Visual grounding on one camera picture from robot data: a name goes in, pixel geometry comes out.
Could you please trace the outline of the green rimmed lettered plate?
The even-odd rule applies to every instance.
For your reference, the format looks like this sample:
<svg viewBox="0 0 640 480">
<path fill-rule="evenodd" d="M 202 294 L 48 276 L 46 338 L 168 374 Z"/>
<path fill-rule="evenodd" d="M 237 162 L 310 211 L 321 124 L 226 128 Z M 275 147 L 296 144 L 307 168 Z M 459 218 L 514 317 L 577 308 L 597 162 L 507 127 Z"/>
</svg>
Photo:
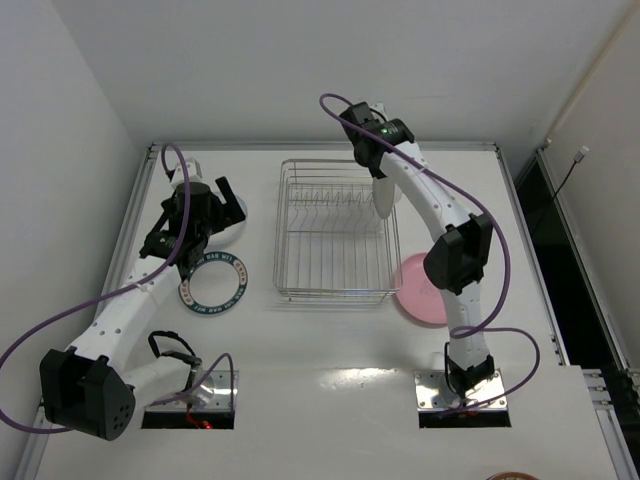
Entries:
<svg viewBox="0 0 640 480">
<path fill-rule="evenodd" d="M 247 291 L 249 275 L 239 257 L 224 251 L 205 253 L 178 288 L 184 307 L 213 317 L 233 309 Z"/>
</svg>

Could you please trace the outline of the pink plate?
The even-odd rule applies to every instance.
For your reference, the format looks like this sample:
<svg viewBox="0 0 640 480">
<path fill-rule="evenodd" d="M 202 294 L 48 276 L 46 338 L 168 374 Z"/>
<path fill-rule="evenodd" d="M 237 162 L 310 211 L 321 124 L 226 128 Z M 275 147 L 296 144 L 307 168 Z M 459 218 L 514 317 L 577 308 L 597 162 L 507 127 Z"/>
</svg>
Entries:
<svg viewBox="0 0 640 480">
<path fill-rule="evenodd" d="M 423 261 L 426 253 L 406 258 L 394 274 L 395 296 L 400 307 L 414 320 L 429 327 L 447 325 L 440 290 L 427 277 Z"/>
</svg>

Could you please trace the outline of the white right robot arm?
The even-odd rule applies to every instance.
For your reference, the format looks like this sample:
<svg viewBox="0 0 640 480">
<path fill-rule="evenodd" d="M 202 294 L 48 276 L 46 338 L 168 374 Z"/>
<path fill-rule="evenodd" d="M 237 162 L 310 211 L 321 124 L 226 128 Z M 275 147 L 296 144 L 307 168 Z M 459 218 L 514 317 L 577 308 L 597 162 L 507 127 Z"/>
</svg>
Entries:
<svg viewBox="0 0 640 480">
<path fill-rule="evenodd" d="M 374 205 L 386 217 L 393 206 L 394 189 L 413 205 L 425 223 L 433 246 L 423 260 L 432 285 L 440 290 L 449 334 L 448 388 L 464 398 L 466 393 L 495 371 L 484 335 L 454 337 L 455 330 L 481 323 L 480 281 L 488 261 L 493 225 L 459 203 L 429 169 L 414 135 L 399 119 L 382 122 L 365 102 L 347 107 L 339 118 L 356 126 L 344 130 L 354 147 L 356 162 L 374 178 Z"/>
</svg>

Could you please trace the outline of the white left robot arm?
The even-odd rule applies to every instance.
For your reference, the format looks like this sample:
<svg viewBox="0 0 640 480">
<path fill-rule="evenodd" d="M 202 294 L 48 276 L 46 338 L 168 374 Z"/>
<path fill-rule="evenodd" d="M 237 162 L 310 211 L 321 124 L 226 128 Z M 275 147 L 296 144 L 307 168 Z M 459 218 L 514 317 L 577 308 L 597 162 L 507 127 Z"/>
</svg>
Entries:
<svg viewBox="0 0 640 480">
<path fill-rule="evenodd" d="M 112 441 L 140 410 L 190 397 L 205 379 L 190 347 L 156 351 L 129 369 L 128 359 L 165 299 L 204 257 L 211 236 L 246 219 L 227 178 L 216 186 L 179 183 L 145 238 L 123 293 L 65 350 L 50 350 L 39 373 L 46 419 Z"/>
</svg>

